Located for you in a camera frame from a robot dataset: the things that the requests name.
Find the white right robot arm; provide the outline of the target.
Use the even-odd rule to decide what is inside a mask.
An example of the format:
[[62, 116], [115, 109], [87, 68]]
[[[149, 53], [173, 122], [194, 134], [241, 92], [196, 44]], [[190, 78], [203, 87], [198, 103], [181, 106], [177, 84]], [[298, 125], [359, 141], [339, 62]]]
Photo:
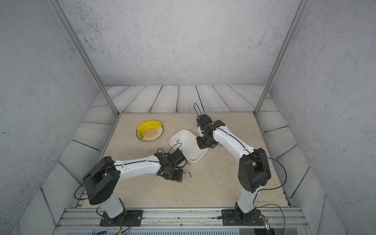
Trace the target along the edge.
[[259, 148], [254, 149], [235, 136], [226, 126], [215, 130], [202, 130], [197, 128], [199, 137], [196, 138], [200, 149], [214, 148], [221, 144], [229, 151], [239, 164], [238, 180], [242, 186], [236, 208], [243, 214], [250, 213], [256, 206], [258, 193], [263, 190], [269, 179], [271, 171], [266, 152]]

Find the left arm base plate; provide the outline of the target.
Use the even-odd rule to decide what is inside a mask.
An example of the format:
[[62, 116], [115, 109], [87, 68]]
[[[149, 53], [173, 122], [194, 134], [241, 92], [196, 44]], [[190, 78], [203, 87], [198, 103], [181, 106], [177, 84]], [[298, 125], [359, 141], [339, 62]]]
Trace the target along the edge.
[[140, 227], [143, 210], [126, 210], [115, 218], [110, 218], [104, 211], [99, 223], [100, 227]]

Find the white plastic storage box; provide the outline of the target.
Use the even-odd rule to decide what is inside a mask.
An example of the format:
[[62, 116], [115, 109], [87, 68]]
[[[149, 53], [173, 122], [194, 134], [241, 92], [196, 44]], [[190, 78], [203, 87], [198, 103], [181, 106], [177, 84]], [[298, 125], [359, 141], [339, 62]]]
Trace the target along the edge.
[[180, 149], [190, 165], [201, 161], [208, 151], [198, 147], [196, 136], [189, 130], [180, 130], [169, 142], [174, 149]]

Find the aluminium frame post left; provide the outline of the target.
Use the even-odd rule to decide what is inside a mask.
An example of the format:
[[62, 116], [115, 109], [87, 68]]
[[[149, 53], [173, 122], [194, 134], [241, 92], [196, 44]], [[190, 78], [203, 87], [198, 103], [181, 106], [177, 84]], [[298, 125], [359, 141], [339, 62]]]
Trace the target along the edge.
[[101, 81], [97, 71], [95, 70], [91, 60], [89, 59], [82, 43], [80, 42], [76, 32], [74, 31], [71, 23], [69, 22], [60, 2], [58, 0], [48, 0], [50, 7], [52, 8], [53, 12], [55, 13], [58, 21], [60, 22], [62, 28], [64, 29], [65, 33], [67, 34], [69, 40], [72, 42], [76, 52], [78, 53], [80, 59], [82, 60], [84, 66], [88, 70], [91, 78], [95, 82], [96, 86], [98, 87], [99, 91], [103, 95], [105, 101], [110, 106], [110, 109], [113, 111], [116, 117], [119, 116], [119, 111], [115, 107], [110, 95], [108, 94], [103, 82]]

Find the aluminium front rail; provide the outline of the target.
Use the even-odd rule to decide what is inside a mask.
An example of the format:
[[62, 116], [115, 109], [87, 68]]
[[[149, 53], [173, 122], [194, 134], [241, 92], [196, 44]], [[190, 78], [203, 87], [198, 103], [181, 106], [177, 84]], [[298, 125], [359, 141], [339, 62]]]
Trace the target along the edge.
[[55, 235], [310, 235], [300, 208], [263, 207], [253, 222], [240, 223], [231, 208], [138, 208], [118, 225], [101, 209], [66, 209]]

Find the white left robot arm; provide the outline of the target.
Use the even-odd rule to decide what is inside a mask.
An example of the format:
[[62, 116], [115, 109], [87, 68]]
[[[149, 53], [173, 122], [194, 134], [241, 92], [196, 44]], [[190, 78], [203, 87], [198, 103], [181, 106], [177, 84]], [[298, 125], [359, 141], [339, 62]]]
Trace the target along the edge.
[[114, 195], [119, 182], [145, 174], [181, 182], [187, 162], [179, 150], [172, 154], [157, 152], [146, 158], [127, 161], [115, 161], [107, 156], [84, 175], [83, 187], [91, 205], [99, 205], [105, 211], [104, 217], [117, 219], [126, 215], [121, 200]]

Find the aluminium frame post right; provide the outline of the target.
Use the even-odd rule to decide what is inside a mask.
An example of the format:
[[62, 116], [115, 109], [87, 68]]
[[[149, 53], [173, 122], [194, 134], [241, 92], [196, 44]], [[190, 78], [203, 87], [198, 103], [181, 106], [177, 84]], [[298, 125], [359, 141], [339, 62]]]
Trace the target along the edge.
[[287, 34], [285, 36], [285, 39], [283, 41], [283, 44], [281, 46], [281, 49], [279, 51], [279, 54], [276, 58], [276, 61], [273, 65], [273, 68], [269, 74], [269, 77], [268, 79], [266, 80], [266, 83], [264, 85], [264, 88], [263, 88], [263, 91], [261, 93], [261, 96], [260, 96], [260, 99], [256, 105], [256, 109], [254, 111], [254, 116], [257, 117], [259, 112], [261, 111], [261, 108], [266, 100], [266, 97], [267, 97], [267, 94], [269, 93], [275, 79], [276, 79], [276, 76], [278, 74], [278, 71], [283, 63], [283, 60], [288, 52], [288, 48], [294, 38], [294, 35], [296, 34], [296, 31], [298, 29], [298, 26], [299, 26], [299, 23], [301, 21], [301, 19], [303, 18], [303, 15], [304, 15], [304, 12], [306, 11], [306, 8], [307, 8], [307, 5], [308, 5], [309, 1], [308, 0], [301, 0], [299, 1], [299, 4], [298, 4], [298, 7], [297, 7], [297, 10], [295, 12], [295, 15], [292, 19], [292, 22], [289, 26], [289, 29], [287, 31]]

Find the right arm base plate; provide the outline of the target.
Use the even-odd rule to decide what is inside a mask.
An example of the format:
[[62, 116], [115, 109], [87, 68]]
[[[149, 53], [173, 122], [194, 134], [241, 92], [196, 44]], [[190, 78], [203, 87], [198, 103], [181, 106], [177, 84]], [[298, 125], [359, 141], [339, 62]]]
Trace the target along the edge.
[[260, 210], [255, 209], [249, 213], [243, 213], [236, 209], [221, 211], [221, 220], [224, 226], [264, 226], [265, 222]]

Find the aluminium frame post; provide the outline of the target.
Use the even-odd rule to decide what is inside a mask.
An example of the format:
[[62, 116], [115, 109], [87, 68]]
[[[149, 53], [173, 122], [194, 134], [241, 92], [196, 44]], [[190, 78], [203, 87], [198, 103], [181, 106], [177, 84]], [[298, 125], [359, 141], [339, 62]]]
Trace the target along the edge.
[[62, 28], [64, 29], [65, 33], [67, 34], [69, 40], [72, 42], [76, 52], [78, 53], [80, 59], [82, 60], [84, 66], [88, 70], [91, 78], [95, 82], [96, 86], [98, 87], [99, 91], [103, 95], [105, 101], [110, 106], [110, 109], [113, 111], [116, 117], [119, 116], [119, 111], [115, 107], [110, 95], [108, 94], [103, 82], [101, 81], [97, 71], [95, 70], [91, 60], [89, 59], [82, 43], [80, 42], [76, 32], [74, 31], [71, 23], [69, 22], [60, 2], [58, 0], [48, 0], [50, 7], [52, 8], [53, 12], [55, 13], [58, 21], [60, 22]]
[[289, 29], [287, 31], [287, 34], [285, 36], [285, 39], [283, 41], [283, 44], [281, 46], [281, 49], [279, 51], [279, 54], [276, 58], [276, 61], [273, 65], [273, 68], [269, 74], [269, 77], [268, 79], [266, 80], [266, 83], [264, 85], [264, 88], [263, 88], [263, 91], [261, 93], [261, 96], [260, 96], [260, 99], [256, 105], [256, 109], [254, 111], [254, 116], [257, 117], [259, 112], [261, 111], [261, 108], [266, 100], [266, 97], [267, 97], [267, 94], [269, 93], [275, 79], [276, 79], [276, 76], [278, 74], [278, 71], [283, 63], [283, 60], [288, 52], [288, 48], [294, 38], [294, 35], [296, 34], [296, 31], [298, 29], [298, 26], [299, 26], [299, 23], [301, 21], [301, 19], [303, 18], [303, 15], [304, 15], [304, 12], [306, 11], [306, 8], [307, 8], [307, 5], [308, 5], [309, 1], [308, 0], [301, 0], [299, 1], [299, 4], [298, 4], [298, 7], [297, 7], [297, 10], [295, 12], [295, 15], [292, 19], [292, 22], [289, 26]]

